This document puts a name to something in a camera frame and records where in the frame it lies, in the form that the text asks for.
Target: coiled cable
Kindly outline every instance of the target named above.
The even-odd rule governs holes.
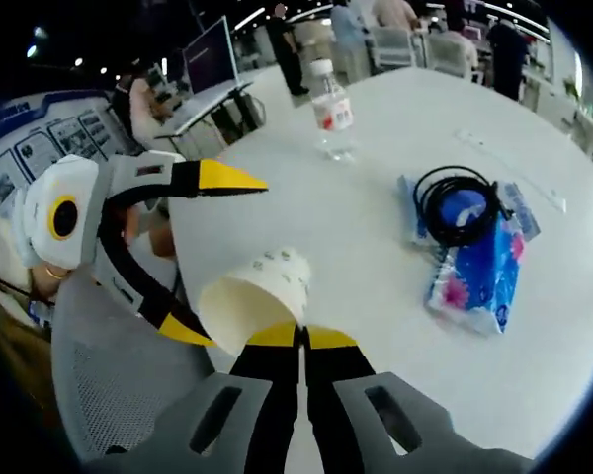
[[[421,185],[428,178],[443,171],[465,171],[472,176],[449,176],[431,183],[425,191],[420,192]],[[498,184],[490,184],[481,174],[466,166],[443,166],[426,173],[415,185],[413,202],[417,216],[426,225],[431,236],[445,247],[462,247],[479,241],[496,225],[499,212],[505,220],[512,217],[513,212],[505,209],[497,195]],[[485,200],[485,209],[476,218],[469,219],[464,225],[449,223],[444,218],[444,204],[459,191],[479,193]]]

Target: bottle cap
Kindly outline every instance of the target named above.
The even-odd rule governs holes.
[[[314,76],[322,76],[334,72],[334,66],[331,59],[318,59],[309,65]]]

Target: bracelet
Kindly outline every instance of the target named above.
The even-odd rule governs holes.
[[[45,270],[46,270],[46,273],[48,274],[48,276],[49,276],[49,277],[53,277],[53,278],[55,278],[55,279],[58,279],[58,280],[63,280],[64,278],[66,278],[66,277],[68,276],[68,274],[66,274],[66,275],[64,275],[64,276],[59,276],[59,275],[57,275],[57,274],[54,274],[54,273],[53,273],[53,272],[50,270],[50,268],[49,268],[49,267],[44,267],[44,268],[45,268]]]

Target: round table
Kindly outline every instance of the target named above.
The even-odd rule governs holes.
[[[593,164],[529,110],[461,79],[404,69],[349,91],[359,164],[317,154],[305,104],[221,157],[265,180],[267,193],[171,199],[189,301],[264,251],[294,246],[312,267],[307,322],[353,336],[376,371],[443,405],[472,442],[537,456],[593,380]],[[466,333],[424,306],[434,264],[405,243],[397,179],[450,164],[516,182],[542,229],[526,248],[502,336]],[[566,213],[533,183],[563,196]]]

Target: blue tissue package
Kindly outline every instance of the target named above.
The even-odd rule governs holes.
[[[503,333],[524,250],[520,226],[499,214],[476,244],[443,250],[428,306],[479,333]]]
[[[417,180],[406,176],[401,176],[398,180],[398,186],[401,197],[405,203],[405,210],[408,215],[410,228],[409,240],[417,245],[436,246],[437,242],[429,235],[424,222],[417,217],[417,210],[413,203],[413,190]],[[532,214],[532,211],[525,203],[523,194],[515,183],[499,182],[498,195],[501,201],[508,209],[514,210],[514,218],[520,225],[525,241],[530,242],[541,233],[541,229]],[[442,215],[447,222],[455,222],[461,212],[466,209],[476,208],[481,211],[485,208],[483,196],[474,191],[459,191],[454,193],[444,203]]]

